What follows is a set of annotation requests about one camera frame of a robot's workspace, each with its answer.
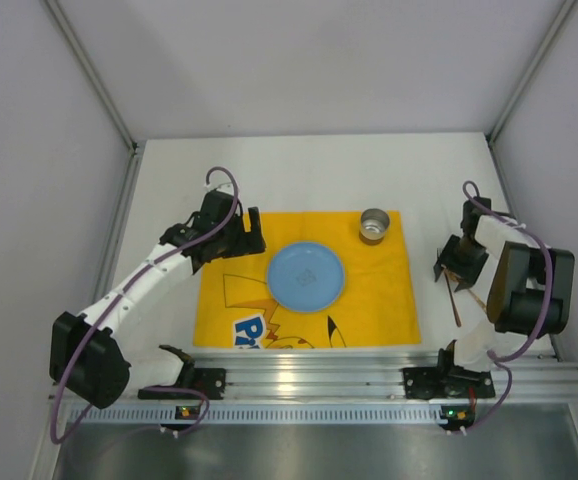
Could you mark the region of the rose gold fork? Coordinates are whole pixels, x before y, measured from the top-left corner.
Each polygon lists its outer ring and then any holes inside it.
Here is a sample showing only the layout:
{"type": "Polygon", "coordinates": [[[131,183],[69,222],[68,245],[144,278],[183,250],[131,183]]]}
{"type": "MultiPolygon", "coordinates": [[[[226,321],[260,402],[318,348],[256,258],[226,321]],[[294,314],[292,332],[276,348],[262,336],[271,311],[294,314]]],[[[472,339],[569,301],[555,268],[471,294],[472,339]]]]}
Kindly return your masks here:
{"type": "Polygon", "coordinates": [[[462,328],[463,324],[462,324],[462,320],[461,320],[461,317],[460,317],[460,313],[459,313],[457,304],[456,304],[456,302],[455,302],[454,290],[453,290],[452,284],[451,284],[451,275],[450,275],[450,273],[448,272],[448,270],[447,270],[446,268],[444,268],[444,267],[443,267],[442,273],[443,273],[443,277],[444,277],[444,280],[445,280],[446,287],[447,287],[447,289],[448,289],[448,294],[449,294],[449,299],[450,299],[450,303],[451,303],[452,313],[453,313],[453,316],[454,316],[454,320],[455,320],[456,326],[457,326],[457,328],[462,328]]]}

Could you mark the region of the light blue plate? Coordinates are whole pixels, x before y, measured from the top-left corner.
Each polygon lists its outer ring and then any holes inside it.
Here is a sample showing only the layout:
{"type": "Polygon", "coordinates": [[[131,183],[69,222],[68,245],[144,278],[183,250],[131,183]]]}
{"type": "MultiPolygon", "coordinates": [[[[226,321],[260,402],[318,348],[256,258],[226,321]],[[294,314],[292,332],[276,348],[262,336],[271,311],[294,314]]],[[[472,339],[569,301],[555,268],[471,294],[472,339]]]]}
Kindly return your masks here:
{"type": "Polygon", "coordinates": [[[266,271],[266,284],[273,299],[297,313],[316,313],[330,307],[342,294],[345,281],[339,256],[315,242],[283,247],[266,271]]]}

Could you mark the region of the yellow cartoon placemat cloth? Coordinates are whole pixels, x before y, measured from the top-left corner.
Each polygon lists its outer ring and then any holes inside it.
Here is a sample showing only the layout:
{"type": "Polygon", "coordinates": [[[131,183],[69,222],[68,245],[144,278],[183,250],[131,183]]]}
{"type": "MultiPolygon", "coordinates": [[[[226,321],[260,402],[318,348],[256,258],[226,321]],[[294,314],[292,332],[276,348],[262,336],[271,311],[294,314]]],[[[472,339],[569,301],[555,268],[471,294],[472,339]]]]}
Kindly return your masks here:
{"type": "Polygon", "coordinates": [[[421,341],[405,239],[396,211],[377,245],[360,238],[360,212],[264,213],[262,254],[216,260],[202,270],[193,344],[200,348],[342,349],[421,341]],[[340,297],[315,313],[279,303],[266,281],[282,248],[315,242],[344,268],[340,297]]]}

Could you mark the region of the metal cup with brown base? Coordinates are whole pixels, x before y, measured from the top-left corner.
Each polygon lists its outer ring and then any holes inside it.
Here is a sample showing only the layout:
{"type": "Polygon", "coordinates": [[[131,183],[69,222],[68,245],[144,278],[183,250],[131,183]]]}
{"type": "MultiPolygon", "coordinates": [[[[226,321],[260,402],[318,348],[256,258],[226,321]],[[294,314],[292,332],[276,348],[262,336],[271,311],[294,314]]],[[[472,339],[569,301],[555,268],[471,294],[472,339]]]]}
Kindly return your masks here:
{"type": "Polygon", "coordinates": [[[380,244],[390,228],[389,214],[379,208],[364,210],[360,215],[359,238],[367,245],[380,244]]]}

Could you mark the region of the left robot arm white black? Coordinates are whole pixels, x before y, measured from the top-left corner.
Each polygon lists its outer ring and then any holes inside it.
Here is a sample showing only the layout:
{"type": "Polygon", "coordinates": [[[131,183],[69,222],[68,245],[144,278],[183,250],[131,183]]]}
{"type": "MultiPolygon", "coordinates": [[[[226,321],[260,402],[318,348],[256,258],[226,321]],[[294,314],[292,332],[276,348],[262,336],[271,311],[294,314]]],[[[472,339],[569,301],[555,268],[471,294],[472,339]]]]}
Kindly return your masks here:
{"type": "Polygon", "coordinates": [[[127,391],[180,385],[191,358],[169,345],[135,353],[131,335],[152,323],[157,305],[205,264],[264,250],[258,208],[244,210],[225,192],[207,193],[201,208],[169,227],[117,287],[81,313],[54,321],[51,378],[98,409],[127,391]]]}

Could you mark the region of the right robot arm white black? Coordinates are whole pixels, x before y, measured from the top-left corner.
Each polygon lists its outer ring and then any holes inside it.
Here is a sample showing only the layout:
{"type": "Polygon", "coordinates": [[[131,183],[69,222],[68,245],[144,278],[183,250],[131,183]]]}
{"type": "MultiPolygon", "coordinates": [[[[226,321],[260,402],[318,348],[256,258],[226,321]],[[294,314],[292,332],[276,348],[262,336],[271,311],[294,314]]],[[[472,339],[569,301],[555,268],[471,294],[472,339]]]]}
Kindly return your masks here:
{"type": "Polygon", "coordinates": [[[475,286],[488,259],[497,261],[485,301],[486,319],[448,347],[453,364],[486,372],[524,354],[537,339],[567,325],[575,256],[530,236],[514,218],[471,211],[462,234],[452,235],[438,253],[434,279],[455,283],[455,291],[475,286]]]}

